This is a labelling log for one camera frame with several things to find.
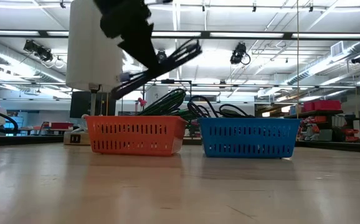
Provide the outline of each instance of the ceiling beam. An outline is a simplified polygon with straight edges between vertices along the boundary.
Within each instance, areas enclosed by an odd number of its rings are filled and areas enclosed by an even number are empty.
[[[68,30],[1,30],[0,37],[68,39]],[[296,40],[296,32],[242,32],[242,31],[154,31],[152,39],[213,39],[213,40]],[[355,40],[360,41],[360,32],[300,32],[300,40]]]

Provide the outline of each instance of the blue plastic basket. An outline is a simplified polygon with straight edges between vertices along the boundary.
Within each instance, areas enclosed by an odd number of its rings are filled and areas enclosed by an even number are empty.
[[[207,157],[291,157],[300,119],[199,118]]]

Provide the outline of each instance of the ceiling duct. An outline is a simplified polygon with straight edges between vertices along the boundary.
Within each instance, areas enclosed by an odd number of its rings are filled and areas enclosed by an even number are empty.
[[[20,75],[45,75],[55,82],[65,82],[65,75],[0,44],[0,64],[2,63],[12,65],[13,72]]]
[[[302,72],[298,74],[298,71],[292,73],[288,80],[284,81],[281,85],[293,85],[298,80],[305,79],[314,74],[322,72],[337,63],[345,60],[350,60],[356,57],[360,57],[360,42],[355,43],[351,41],[341,41],[331,47],[331,52],[328,52],[324,56],[310,62],[307,66],[301,69]],[[281,88],[273,87],[265,90],[260,90],[258,97],[272,95],[275,92],[280,91]]]

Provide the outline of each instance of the wooden table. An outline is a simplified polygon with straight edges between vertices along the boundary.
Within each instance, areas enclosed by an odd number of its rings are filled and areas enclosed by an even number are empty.
[[[0,223],[360,223],[360,153],[292,160],[113,156],[90,146],[0,147]]]

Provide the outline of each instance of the orange plastic basket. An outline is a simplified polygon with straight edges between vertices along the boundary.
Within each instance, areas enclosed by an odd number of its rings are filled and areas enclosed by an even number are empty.
[[[93,152],[170,156],[181,149],[187,122],[177,116],[87,116]]]

